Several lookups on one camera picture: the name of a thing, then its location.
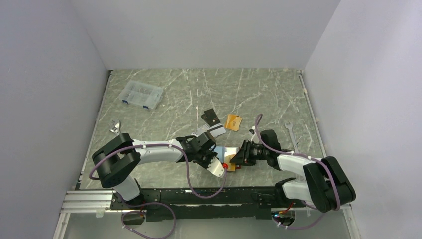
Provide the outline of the single orange card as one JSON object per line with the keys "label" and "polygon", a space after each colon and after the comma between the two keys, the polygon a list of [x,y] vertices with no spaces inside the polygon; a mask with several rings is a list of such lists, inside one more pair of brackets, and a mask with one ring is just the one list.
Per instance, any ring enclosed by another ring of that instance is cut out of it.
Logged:
{"label": "single orange card", "polygon": [[227,169],[228,172],[230,171],[232,172],[236,170],[236,165],[232,163],[226,163],[225,168]]}

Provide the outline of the red leather wallet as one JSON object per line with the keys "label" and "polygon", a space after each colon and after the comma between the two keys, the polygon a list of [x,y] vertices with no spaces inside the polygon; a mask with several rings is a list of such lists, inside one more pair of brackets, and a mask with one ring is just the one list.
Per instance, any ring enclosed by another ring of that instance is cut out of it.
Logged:
{"label": "red leather wallet", "polygon": [[[222,163],[230,163],[230,160],[238,153],[239,148],[238,147],[223,147],[223,146],[217,146],[214,150],[214,152],[217,153],[217,158]],[[236,170],[240,170],[241,166],[236,165]]]}

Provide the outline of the white magnetic stripe card stack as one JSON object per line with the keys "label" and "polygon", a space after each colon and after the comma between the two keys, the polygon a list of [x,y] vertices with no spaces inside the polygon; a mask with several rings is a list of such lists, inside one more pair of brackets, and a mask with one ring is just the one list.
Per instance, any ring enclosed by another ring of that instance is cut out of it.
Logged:
{"label": "white magnetic stripe card stack", "polygon": [[194,136],[199,136],[204,132],[209,132],[213,137],[218,137],[226,133],[226,129],[222,124],[216,124],[214,126],[208,126],[207,124],[199,127],[197,131],[193,132]]}

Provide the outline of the black card holder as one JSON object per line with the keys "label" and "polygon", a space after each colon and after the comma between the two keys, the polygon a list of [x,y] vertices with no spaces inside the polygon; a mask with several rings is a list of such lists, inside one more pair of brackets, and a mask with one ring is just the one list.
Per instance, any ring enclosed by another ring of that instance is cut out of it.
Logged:
{"label": "black card holder", "polygon": [[214,109],[205,110],[204,113],[201,115],[201,118],[209,127],[213,127],[217,124],[220,124],[220,120]]}

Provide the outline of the orange card stack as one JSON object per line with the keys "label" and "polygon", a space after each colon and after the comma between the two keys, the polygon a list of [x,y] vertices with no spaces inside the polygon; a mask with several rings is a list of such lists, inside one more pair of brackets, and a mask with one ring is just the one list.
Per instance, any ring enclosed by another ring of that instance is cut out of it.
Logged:
{"label": "orange card stack", "polygon": [[227,120],[224,124],[224,128],[231,131],[239,131],[240,124],[242,122],[242,117],[235,114],[228,114]]}

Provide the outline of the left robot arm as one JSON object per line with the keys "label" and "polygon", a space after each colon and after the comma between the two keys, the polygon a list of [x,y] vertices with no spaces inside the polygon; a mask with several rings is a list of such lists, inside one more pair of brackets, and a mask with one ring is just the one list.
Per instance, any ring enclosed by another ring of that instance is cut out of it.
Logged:
{"label": "left robot arm", "polygon": [[89,178],[99,180],[103,188],[114,189],[130,209],[142,205],[143,195],[131,172],[141,164],[156,162],[193,162],[217,177],[225,168],[215,152],[216,140],[208,132],[199,136],[177,137],[169,141],[140,141],[122,133],[92,155]]}

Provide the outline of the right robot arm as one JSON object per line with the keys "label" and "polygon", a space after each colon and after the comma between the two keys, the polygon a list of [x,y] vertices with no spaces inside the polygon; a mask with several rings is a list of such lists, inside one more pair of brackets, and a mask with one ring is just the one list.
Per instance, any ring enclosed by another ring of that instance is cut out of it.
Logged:
{"label": "right robot arm", "polygon": [[277,205],[285,207],[298,200],[326,213],[356,199],[356,192],[335,157],[315,159],[282,149],[271,129],[260,132],[260,139],[259,143],[245,140],[230,163],[254,166],[258,160],[265,160],[278,171],[294,173],[294,177],[275,184]]}

